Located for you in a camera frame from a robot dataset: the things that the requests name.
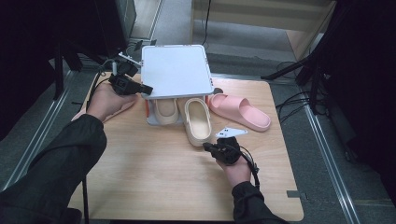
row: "table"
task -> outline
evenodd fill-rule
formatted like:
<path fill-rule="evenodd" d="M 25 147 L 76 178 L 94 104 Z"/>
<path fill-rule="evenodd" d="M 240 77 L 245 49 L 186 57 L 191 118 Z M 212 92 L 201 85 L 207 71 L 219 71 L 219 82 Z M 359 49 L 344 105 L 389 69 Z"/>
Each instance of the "table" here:
<path fill-rule="evenodd" d="M 207 0 L 193 0 L 194 20 L 205 20 Z M 336 1 L 332 0 L 213 0 L 209 20 L 287 30 L 297 60 L 309 51 L 320 32 L 326 30 Z"/>
<path fill-rule="evenodd" d="M 304 212 L 269 84 L 212 78 L 225 93 L 244 95 L 272 119 L 264 133 L 237 136 L 260 171 L 261 191 L 273 213 L 299 221 Z M 87 176 L 90 218 L 130 220 L 233 220 L 233 197 L 225 174 L 210 153 L 193 147 L 183 125 L 150 126 L 145 101 L 105 123 L 107 148 Z M 246 129 L 211 113 L 214 132 Z M 69 207 L 83 210 L 79 186 Z"/>

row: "floor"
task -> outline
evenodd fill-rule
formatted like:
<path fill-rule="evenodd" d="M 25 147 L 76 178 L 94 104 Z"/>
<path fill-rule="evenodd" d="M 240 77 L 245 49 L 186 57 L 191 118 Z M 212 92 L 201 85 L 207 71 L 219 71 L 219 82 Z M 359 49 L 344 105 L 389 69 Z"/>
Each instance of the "floor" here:
<path fill-rule="evenodd" d="M 132 35 L 134 38 L 132 42 L 142 39 L 145 43 L 156 40 L 157 45 L 190 44 L 191 1 L 134 1 L 137 13 L 135 27 L 137 28 L 136 33 Z M 151 25 L 140 24 L 147 20 L 142 19 L 146 17 L 151 18 Z M 205 22 L 195 21 L 194 27 L 193 44 L 202 44 L 205 36 Z M 230 69 L 232 64 L 225 64 L 223 67 L 216 67 L 213 64 L 214 77 L 260 80 L 260 76 L 251 74 L 257 72 L 270 75 L 272 71 L 261 68 L 259 66 L 261 62 L 274 64 L 275 70 L 281 69 L 290 62 L 295 62 L 289 40 L 283 30 L 210 22 L 204 46 L 208 55 L 219 56 L 223 59 L 229 57 L 227 59 L 234 60 L 233 62 L 237 64 L 249 60 L 254 61 L 248 65 L 244 64 L 244 69 L 240 70 Z M 131 55 L 136 59 L 139 57 L 138 52 L 132 52 Z M 91 68 L 85 67 L 86 70 L 83 70 L 81 74 L 93 76 Z M 92 79 L 79 76 L 77 72 L 67 69 L 65 73 L 67 74 L 66 83 L 78 83 L 78 85 L 74 86 L 72 91 L 66 88 L 68 95 L 66 94 L 67 96 L 62 98 L 61 102 L 51 101 L 52 90 L 45 92 L 37 105 L 21 119 L 10 137 L 1 142 L 0 147 L 29 148 L 32 147 L 32 143 L 35 143 L 34 148 L 41 148 L 71 119 L 78 111 L 78 105 L 74 102 L 83 101 Z M 270 84 L 276 105 L 309 87 L 309 85 L 296 86 L 292 78 L 288 77 L 282 77 Z M 283 113 L 286 115 L 294 109 L 295 107 L 285 108 Z M 47 110 L 60 114 L 53 118 L 48 116 Z M 39 138 L 37 133 L 27 130 L 40 131 L 43 124 L 51 127 L 45 133 L 37 132 L 46 137 L 36 141 L 35 139 Z M 329 118 L 313 116 L 308 107 L 302 107 L 302 110 L 282 122 L 282 132 L 304 209 L 304 219 L 296 223 L 396 223 L 395 207 L 387 197 L 377 174 L 364 164 L 351 163 L 346 160 L 342 143 Z M 2 165 L 4 164 L 7 170 L 2 175 L 2 183 L 5 186 L 13 171 L 15 174 L 18 167 L 23 168 L 23 163 L 35 154 L 32 152 L 30 155 L 25 155 L 26 152 L 23 150 L 10 150 L 7 153 L 12 153 L 13 157 L 27 159 L 21 160 L 18 164 L 8 164 L 2 160 Z M 105 224 L 109 221 L 92 220 L 91 223 Z"/>

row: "slipper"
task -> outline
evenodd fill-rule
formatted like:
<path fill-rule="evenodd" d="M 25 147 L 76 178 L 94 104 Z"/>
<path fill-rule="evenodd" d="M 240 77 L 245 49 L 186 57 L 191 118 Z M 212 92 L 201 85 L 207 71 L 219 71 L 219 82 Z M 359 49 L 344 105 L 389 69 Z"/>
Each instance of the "slipper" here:
<path fill-rule="evenodd" d="M 203 143 L 210 142 L 212 125 L 205 101 L 199 98 L 179 98 L 177 106 L 190 143 L 195 147 L 201 147 Z"/>
<path fill-rule="evenodd" d="M 209 108 L 216 114 L 257 132 L 266 131 L 271 124 L 268 115 L 252 106 L 247 98 L 218 93 L 210 98 Z"/>
<path fill-rule="evenodd" d="M 138 98 L 135 97 L 135 100 L 133 100 L 133 101 L 130 102 L 130 103 L 127 103 L 127 104 L 123 105 L 119 111 L 117 111 L 116 113 L 114 113 L 114 114 L 112 114 L 112 115 L 110 115 L 110 116 L 107 116 L 106 119 L 103 121 L 103 123 L 105 123 L 106 121 L 110 120 L 111 118 L 113 118 L 114 116 L 118 115 L 118 114 L 121 113 L 122 111 L 125 111 L 126 109 L 128 109 L 129 107 L 131 107 L 131 106 L 137 101 L 137 99 L 138 99 Z M 78 119 L 81 115 L 86 114 L 86 113 L 87 113 L 87 108 L 84 107 L 84 108 L 82 108 L 82 109 L 72 118 L 71 121 L 73 121 L 73 120 L 75 120 L 75 119 Z"/>
<path fill-rule="evenodd" d="M 176 99 L 154 100 L 155 118 L 161 125 L 173 124 L 178 120 Z"/>

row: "black jacket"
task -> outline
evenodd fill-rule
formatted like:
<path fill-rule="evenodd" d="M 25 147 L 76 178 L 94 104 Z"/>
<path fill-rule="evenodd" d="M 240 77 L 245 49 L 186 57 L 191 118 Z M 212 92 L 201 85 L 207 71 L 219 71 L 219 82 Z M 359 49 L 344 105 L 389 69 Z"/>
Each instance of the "black jacket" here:
<path fill-rule="evenodd" d="M 0 223 L 57 223 L 78 184 L 106 148 L 103 123 L 90 115 L 67 124 L 31 162 L 27 174 L 0 193 Z M 236 223 L 287 223 L 273 215 L 249 182 L 233 188 Z"/>

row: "gray floor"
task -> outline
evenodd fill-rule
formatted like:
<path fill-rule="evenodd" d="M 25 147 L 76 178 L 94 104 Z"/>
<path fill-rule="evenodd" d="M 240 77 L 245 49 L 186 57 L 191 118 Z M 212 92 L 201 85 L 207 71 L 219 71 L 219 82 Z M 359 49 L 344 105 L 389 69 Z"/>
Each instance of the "gray floor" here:
<path fill-rule="evenodd" d="M 157 39 L 158 45 L 190 44 L 190 15 L 190 1 L 163 0 L 152 38 Z M 194 22 L 194 44 L 201 44 L 204 40 L 203 25 L 202 21 Z M 260 75 L 272 74 L 285 64 L 283 62 L 295 61 L 285 31 L 270 28 L 210 22 L 205 49 L 214 77 L 260 80 Z M 133 56 L 138 59 L 138 52 Z M 78 111 L 78 105 L 72 102 L 83 101 L 95 74 L 93 68 L 87 65 L 80 73 L 69 73 L 72 88 L 38 148 L 45 146 Z M 287 77 L 270 82 L 276 105 L 300 91 L 300 87 L 289 78 L 293 76 L 294 74 L 288 74 Z M 43 93 L 11 134 L 0 143 L 4 155 L 0 158 L 0 184 L 5 185 L 18 166 L 18 160 L 12 158 L 20 158 L 24 149 L 29 147 L 31 139 L 35 138 L 35 130 L 40 127 L 41 120 L 46 118 L 46 112 L 51 108 L 52 94 L 53 87 Z M 285 107 L 282 116 L 298 106 Z M 304 219 L 296 223 L 396 223 L 395 207 L 378 175 L 364 164 L 346 160 L 343 146 L 329 118 L 314 117 L 319 125 L 314 127 L 315 123 L 312 124 L 309 114 L 309 109 L 303 109 L 281 126 L 304 209 Z M 319 142 L 318 128 L 325 136 L 324 144 L 323 141 Z M 326 162 L 329 155 L 326 155 L 324 147 L 328 148 L 331 159 L 334 160 L 341 182 L 340 179 L 332 179 L 330 175 L 334 167 L 329 167 Z M 352 222 L 347 217 L 350 211 L 348 213 L 343 210 L 341 197 L 337 194 L 336 184 L 339 183 L 345 185 L 346 192 L 342 193 L 350 196 L 353 208 L 356 209 L 357 217 L 352 218 Z M 92 220 L 91 223 L 109 221 Z"/>

